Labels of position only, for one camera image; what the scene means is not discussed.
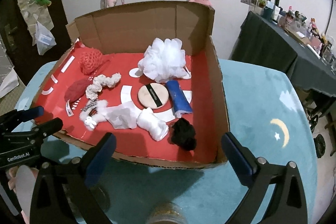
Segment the person's left hand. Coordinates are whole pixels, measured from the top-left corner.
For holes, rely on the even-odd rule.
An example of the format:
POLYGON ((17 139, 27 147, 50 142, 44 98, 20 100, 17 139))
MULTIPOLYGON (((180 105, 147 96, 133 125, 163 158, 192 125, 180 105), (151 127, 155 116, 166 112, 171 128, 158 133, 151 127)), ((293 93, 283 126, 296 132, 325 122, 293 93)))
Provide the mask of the person's left hand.
POLYGON ((8 171, 8 186, 18 198, 25 223, 30 223, 31 201, 38 172, 36 168, 26 165, 14 166, 8 171))

